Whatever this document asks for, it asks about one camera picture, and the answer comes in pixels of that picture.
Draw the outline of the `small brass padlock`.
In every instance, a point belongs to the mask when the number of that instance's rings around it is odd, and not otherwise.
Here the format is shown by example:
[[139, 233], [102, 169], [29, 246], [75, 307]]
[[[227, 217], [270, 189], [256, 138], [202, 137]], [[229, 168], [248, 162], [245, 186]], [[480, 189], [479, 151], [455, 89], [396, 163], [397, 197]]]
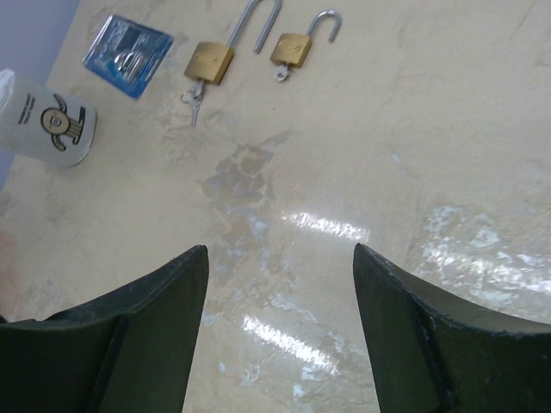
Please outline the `small brass padlock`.
[[282, 34], [275, 44], [270, 55], [270, 61], [278, 66], [288, 68], [301, 68], [313, 45], [313, 36], [318, 25], [326, 19], [334, 21], [329, 43], [333, 43], [342, 27], [343, 19], [339, 12], [334, 9], [327, 9], [319, 12], [311, 21], [304, 34], [285, 33]]

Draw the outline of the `silver key bunch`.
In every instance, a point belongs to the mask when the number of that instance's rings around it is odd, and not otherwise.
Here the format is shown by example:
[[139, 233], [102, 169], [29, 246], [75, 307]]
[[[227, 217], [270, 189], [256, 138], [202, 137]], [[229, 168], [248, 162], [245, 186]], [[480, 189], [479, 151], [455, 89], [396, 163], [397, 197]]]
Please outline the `silver key bunch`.
[[198, 114], [201, 108], [204, 97], [205, 82], [198, 80], [193, 87], [181, 94], [180, 100], [182, 103], [188, 104], [191, 109], [191, 126], [196, 127]]

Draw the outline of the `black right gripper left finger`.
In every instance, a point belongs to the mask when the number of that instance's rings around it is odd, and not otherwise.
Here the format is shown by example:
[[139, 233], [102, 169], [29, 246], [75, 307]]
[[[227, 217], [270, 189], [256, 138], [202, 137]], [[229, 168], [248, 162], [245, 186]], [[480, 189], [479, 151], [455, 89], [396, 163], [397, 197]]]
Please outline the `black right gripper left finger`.
[[181, 411], [208, 276], [197, 245], [44, 320], [2, 322], [2, 411]]

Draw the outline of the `white paper roll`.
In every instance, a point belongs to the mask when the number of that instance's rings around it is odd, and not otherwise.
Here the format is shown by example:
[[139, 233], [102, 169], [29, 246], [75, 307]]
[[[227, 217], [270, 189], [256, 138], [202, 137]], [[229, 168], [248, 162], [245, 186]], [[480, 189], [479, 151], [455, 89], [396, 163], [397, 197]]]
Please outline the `white paper roll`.
[[88, 155], [96, 131], [94, 107], [11, 69], [1, 70], [1, 148], [59, 168]]

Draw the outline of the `blue blister pack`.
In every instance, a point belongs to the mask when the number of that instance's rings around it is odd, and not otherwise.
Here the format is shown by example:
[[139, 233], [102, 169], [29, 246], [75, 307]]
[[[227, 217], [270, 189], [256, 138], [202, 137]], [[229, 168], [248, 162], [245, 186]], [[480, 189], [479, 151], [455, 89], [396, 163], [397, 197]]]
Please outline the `blue blister pack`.
[[174, 37], [110, 15], [84, 57], [84, 67], [125, 95], [139, 99], [172, 46]]

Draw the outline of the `large brass padlock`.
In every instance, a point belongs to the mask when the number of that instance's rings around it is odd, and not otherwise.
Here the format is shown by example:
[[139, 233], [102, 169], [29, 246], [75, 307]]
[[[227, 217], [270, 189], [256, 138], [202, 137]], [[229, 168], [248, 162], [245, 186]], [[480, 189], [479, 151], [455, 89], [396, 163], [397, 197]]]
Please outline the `large brass padlock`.
[[210, 41], [200, 42], [192, 53], [184, 76], [196, 82], [219, 85], [232, 62], [241, 34], [258, 4], [260, 4], [259, 0], [250, 0], [246, 4], [226, 44]]

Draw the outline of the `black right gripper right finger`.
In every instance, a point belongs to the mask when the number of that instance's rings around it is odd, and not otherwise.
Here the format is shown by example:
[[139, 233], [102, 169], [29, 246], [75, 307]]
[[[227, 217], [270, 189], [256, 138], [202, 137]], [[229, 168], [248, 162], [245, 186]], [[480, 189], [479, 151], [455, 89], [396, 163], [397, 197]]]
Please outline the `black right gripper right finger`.
[[550, 326], [476, 305], [357, 244], [353, 277], [382, 412], [548, 412]]

